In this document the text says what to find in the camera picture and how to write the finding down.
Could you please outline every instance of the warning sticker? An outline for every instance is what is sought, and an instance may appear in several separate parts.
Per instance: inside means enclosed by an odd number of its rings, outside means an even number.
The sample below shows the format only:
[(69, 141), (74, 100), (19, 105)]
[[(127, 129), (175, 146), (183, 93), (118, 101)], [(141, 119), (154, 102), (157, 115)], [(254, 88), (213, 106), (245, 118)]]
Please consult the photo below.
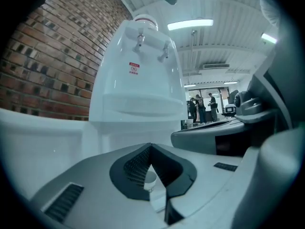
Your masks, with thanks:
[(129, 66), (130, 66), (130, 71), (129, 71), (130, 74), (138, 74), (140, 65), (130, 62)]

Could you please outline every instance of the red label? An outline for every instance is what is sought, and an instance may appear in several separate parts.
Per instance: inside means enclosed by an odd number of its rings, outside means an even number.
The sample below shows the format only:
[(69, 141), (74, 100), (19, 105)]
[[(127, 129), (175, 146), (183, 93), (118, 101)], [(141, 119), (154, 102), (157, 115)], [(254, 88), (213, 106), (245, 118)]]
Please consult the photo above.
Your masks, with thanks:
[(138, 64), (132, 63), (132, 62), (130, 62), (129, 65), (134, 66), (134, 67), (138, 67), (138, 68), (140, 67)]

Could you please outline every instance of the white paper cup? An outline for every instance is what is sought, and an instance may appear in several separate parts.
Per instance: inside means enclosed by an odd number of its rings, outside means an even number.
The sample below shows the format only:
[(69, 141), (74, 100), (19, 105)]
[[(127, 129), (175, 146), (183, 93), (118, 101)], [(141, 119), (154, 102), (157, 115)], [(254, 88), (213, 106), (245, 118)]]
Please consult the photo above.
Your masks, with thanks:
[(186, 127), (187, 128), (192, 128), (193, 127), (193, 119), (186, 120)]
[(144, 181), (144, 190), (153, 191), (154, 186), (156, 185), (157, 175), (152, 171), (147, 171), (145, 181)]

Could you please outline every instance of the white plastic panel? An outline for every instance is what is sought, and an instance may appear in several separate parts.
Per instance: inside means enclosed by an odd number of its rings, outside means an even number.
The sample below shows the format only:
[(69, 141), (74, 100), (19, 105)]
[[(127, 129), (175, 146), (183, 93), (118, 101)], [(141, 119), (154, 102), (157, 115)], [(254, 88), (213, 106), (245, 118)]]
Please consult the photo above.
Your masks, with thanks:
[[(138, 36), (144, 42), (134, 48)], [(168, 44), (168, 58), (160, 61)], [(158, 122), (187, 118), (182, 73), (173, 41), (124, 21), (111, 40), (94, 83), (89, 120), (95, 122)]]
[(180, 121), (97, 123), (0, 109), (2, 162), (16, 190), (30, 199), (79, 161), (141, 143), (170, 145)]

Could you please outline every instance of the air conditioning unit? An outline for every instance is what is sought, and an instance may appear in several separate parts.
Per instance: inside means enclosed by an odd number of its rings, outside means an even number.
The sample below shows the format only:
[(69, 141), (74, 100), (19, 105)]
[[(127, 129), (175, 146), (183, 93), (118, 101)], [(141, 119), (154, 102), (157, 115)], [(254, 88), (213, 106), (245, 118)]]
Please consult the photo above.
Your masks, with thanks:
[(204, 64), (202, 66), (203, 70), (210, 70), (210, 69), (228, 69), (230, 67), (229, 64), (225, 63), (214, 63), (214, 64)]

